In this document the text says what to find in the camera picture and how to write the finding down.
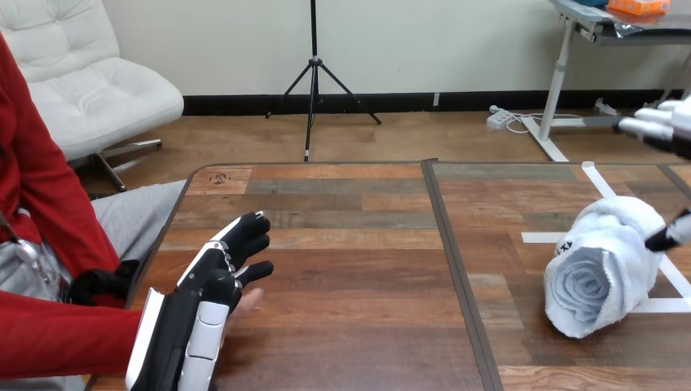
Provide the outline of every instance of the white towel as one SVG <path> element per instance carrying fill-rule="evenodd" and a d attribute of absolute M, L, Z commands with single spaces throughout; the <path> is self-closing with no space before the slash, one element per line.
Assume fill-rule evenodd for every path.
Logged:
<path fill-rule="evenodd" d="M 584 209 L 544 272 L 545 310 L 565 335 L 583 338 L 648 298 L 662 254 L 645 239 L 665 226 L 650 205 L 604 198 Z"/>

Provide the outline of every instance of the desk leg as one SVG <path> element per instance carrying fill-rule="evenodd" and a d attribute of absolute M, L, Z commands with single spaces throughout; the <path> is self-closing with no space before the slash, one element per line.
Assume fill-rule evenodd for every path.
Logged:
<path fill-rule="evenodd" d="M 574 36 L 575 24 L 573 20 L 566 19 L 566 32 L 564 33 L 564 42 L 561 44 L 561 53 L 559 60 L 554 68 L 554 76 L 552 76 L 552 85 L 549 87 L 549 96 L 547 97 L 547 106 L 544 108 L 544 115 L 542 123 L 540 124 L 540 131 L 538 138 L 542 141 L 549 139 L 549 130 L 552 128 L 552 119 L 554 112 L 557 110 L 557 101 L 561 93 L 561 85 L 564 83 L 564 75 L 566 75 L 566 65 L 569 63 L 569 54 L 571 52 L 571 41 Z"/>

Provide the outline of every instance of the white chair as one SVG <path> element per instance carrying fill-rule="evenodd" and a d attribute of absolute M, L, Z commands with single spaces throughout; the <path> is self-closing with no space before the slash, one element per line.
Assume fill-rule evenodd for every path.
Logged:
<path fill-rule="evenodd" d="M 0 0 L 5 37 L 52 138 L 68 161 L 106 158 L 160 140 L 106 149 L 180 117 L 180 91 L 158 73 L 121 59 L 100 0 Z"/>

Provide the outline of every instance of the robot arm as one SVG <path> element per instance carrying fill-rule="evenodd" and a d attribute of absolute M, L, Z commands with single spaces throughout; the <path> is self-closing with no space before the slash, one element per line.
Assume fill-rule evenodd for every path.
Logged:
<path fill-rule="evenodd" d="M 615 132 L 636 137 L 660 151 L 691 159 L 691 98 L 660 103 L 657 109 L 642 108 L 635 118 L 622 118 Z M 645 242 L 653 252 L 666 252 L 691 241 L 691 209 Z"/>
<path fill-rule="evenodd" d="M 242 289 L 273 272 L 270 261 L 242 267 L 268 247 L 270 228 L 262 212 L 239 217 L 202 247 L 173 293 L 149 290 L 125 376 L 128 390 L 209 390 L 223 328 Z"/>

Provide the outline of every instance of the cable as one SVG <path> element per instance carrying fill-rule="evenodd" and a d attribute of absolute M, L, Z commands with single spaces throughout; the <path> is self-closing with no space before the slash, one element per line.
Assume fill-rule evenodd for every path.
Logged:
<path fill-rule="evenodd" d="M 490 107 L 490 113 L 494 114 L 495 112 L 498 112 L 499 110 L 502 110 L 501 108 L 496 107 L 495 105 L 492 105 Z M 509 114 L 511 114 L 512 119 L 511 121 L 507 122 L 506 124 L 506 130 L 508 130 L 511 133 L 515 134 L 526 134 L 528 133 L 528 130 L 515 130 L 511 128 L 511 124 L 516 121 L 520 121 L 522 118 L 530 117 L 530 118 L 535 118 L 541 120 L 543 117 L 542 112 L 533 112 L 531 114 L 516 114 L 515 112 L 510 112 L 506 110 Z M 583 118 L 582 116 L 576 116 L 575 114 L 555 114 L 554 118 Z"/>

